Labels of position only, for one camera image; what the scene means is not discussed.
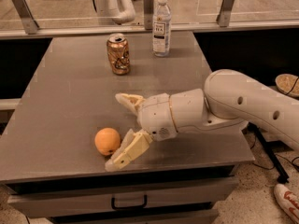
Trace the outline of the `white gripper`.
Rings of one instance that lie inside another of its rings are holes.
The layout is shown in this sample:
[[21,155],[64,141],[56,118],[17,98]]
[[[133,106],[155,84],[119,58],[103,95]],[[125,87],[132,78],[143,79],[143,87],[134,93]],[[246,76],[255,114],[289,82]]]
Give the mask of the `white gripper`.
[[171,109],[170,95],[163,93],[154,95],[145,100],[141,95],[117,93],[119,104],[137,114],[137,121],[143,130],[134,132],[132,129],[124,136],[121,146],[105,163],[108,172],[116,172],[136,160],[149,147],[152,139],[163,141],[175,138],[178,135]]

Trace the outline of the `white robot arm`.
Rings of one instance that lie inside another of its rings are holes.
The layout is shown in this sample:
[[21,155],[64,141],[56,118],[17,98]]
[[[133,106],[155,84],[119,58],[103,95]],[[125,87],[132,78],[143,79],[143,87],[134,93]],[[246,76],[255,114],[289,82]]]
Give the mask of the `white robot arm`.
[[130,130],[105,168],[116,172],[146,152],[150,143],[180,133],[203,133],[250,122],[299,150],[298,100],[275,91],[240,72],[211,73],[202,89],[145,98],[118,93],[116,100],[130,110],[141,130]]

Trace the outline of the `white robot arm behind glass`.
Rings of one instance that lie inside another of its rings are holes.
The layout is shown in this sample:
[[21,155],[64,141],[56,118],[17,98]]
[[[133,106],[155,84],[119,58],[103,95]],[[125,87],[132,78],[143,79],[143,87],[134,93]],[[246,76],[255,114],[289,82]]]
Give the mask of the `white robot arm behind glass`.
[[100,25],[124,24],[135,19],[132,0],[93,0]]

